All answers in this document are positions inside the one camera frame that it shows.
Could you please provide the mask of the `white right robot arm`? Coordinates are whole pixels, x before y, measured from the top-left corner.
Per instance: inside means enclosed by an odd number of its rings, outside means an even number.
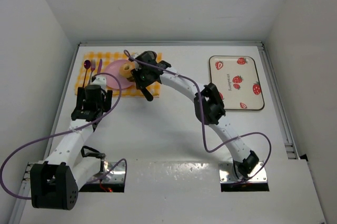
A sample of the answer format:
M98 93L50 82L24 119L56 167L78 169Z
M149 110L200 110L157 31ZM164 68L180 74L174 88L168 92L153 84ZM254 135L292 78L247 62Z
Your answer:
M258 164L259 158L231 127L226 118L224 103L214 84L201 85L176 72L151 67L133 69L131 75L146 98L150 95L145 91L145 85L159 82L193 101L195 115L202 122L202 133L205 133L206 125L214 130L228 148L238 172L245 178L249 176Z

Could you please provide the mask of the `glazed donut bread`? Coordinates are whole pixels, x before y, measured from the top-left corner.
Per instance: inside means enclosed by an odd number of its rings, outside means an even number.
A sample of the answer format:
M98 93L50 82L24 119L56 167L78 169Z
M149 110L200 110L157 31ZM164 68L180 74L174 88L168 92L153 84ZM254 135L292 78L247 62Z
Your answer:
M134 69L135 69L134 63L127 62L127 63L124 63L120 66L119 74L120 74L120 76L122 76L126 79L131 79L133 77L131 71L134 70Z

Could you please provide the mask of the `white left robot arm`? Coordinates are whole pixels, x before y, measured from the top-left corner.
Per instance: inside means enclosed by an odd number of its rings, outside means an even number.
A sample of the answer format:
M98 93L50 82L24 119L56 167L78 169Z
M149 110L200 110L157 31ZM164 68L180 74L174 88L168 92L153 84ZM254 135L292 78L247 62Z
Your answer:
M79 189L102 170L104 154L88 154L80 163L76 159L83 153L85 142L97 128L101 116L111 108L112 94L101 84L78 88L70 133L42 163L34 164L30 170L34 208L73 209Z

